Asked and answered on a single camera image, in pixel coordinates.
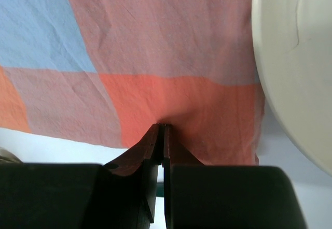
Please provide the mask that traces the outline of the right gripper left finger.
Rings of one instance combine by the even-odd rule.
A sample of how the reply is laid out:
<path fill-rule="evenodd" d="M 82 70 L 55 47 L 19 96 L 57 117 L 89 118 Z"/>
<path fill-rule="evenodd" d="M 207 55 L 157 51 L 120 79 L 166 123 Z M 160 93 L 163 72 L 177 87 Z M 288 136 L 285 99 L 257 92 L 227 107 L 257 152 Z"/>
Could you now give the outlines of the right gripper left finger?
<path fill-rule="evenodd" d="M 1 165 L 1 228 L 149 228 L 160 125 L 105 165 Z"/>

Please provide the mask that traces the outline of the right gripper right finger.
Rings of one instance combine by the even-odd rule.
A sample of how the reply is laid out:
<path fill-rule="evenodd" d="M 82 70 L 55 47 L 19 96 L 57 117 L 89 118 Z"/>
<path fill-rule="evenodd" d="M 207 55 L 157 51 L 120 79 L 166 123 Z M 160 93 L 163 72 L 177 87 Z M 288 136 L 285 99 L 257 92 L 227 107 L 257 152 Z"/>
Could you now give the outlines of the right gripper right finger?
<path fill-rule="evenodd" d="M 284 171 L 273 166 L 204 165 L 166 125 L 163 137 L 167 228 L 306 228 Z"/>

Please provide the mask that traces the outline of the checkered orange blue cloth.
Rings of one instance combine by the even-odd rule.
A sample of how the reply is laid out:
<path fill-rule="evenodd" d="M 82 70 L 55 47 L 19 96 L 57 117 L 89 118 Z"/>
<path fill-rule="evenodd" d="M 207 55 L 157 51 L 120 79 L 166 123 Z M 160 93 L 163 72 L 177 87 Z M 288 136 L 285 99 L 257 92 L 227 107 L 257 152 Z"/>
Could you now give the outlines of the checkered orange blue cloth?
<path fill-rule="evenodd" d="M 255 165 L 252 0 L 1 0 L 1 127 L 128 148 L 152 124 Z"/>

